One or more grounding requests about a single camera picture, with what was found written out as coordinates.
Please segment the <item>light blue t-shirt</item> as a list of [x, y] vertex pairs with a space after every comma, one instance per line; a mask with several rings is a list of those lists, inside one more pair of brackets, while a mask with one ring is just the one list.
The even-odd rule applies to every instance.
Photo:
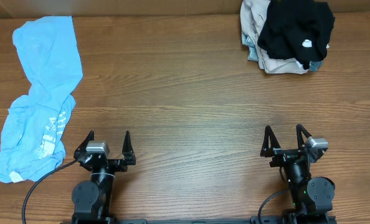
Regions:
[[73, 19], [47, 16], [27, 21], [12, 41], [29, 92], [14, 100], [1, 131], [0, 182], [38, 181], [61, 165], [66, 151], [61, 137], [83, 78]]

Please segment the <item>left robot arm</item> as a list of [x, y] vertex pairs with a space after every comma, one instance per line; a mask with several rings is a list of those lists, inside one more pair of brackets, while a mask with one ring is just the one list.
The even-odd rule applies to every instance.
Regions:
[[72, 191], [74, 214], [72, 223], [118, 223], [110, 213], [111, 196], [117, 172], [126, 172], [136, 164], [136, 156], [127, 131], [122, 148], [122, 159], [110, 159], [105, 141], [94, 140], [90, 131], [75, 150], [74, 158], [90, 172], [90, 180], [80, 182]]

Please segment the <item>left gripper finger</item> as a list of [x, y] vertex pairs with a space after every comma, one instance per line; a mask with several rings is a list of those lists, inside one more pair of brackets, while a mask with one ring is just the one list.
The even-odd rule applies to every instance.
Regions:
[[135, 152], [131, 144], [131, 136], [130, 136], [129, 131], [127, 131], [125, 135], [125, 139], [123, 142], [123, 148], [122, 148], [122, 154], [124, 155], [124, 160], [126, 161], [135, 160]]
[[76, 152], [86, 151], [88, 143], [93, 140], [94, 140], [94, 131], [90, 131], [87, 137], [83, 140], [83, 142], [79, 145], [79, 147], [75, 151]]

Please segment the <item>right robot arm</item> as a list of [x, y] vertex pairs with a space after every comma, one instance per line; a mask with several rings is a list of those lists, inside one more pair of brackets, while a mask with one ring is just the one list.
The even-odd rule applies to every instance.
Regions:
[[272, 217], [277, 223], [336, 223], [336, 217], [329, 216], [333, 209], [335, 184], [327, 177], [312, 177], [310, 167], [328, 150], [325, 138], [313, 137], [302, 124], [296, 125], [297, 148], [281, 148], [270, 126], [265, 127], [260, 155], [270, 157], [270, 167], [278, 167], [280, 176], [288, 187], [266, 198], [257, 214], [257, 221], [264, 223], [262, 210], [273, 198], [290, 192], [293, 208], [285, 209], [282, 215]]

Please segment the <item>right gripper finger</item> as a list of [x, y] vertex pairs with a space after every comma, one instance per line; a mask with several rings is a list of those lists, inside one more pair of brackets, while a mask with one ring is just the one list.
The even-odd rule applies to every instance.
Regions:
[[266, 126], [260, 156], [273, 157], [277, 154], [277, 151], [280, 150], [281, 146], [279, 145], [279, 142], [277, 141], [271, 127], [269, 125]]
[[298, 148], [302, 149], [303, 146], [305, 145], [303, 137], [305, 136], [306, 138], [309, 138], [311, 137], [311, 134], [303, 127], [302, 124], [297, 124], [296, 125], [296, 136], [297, 136]]

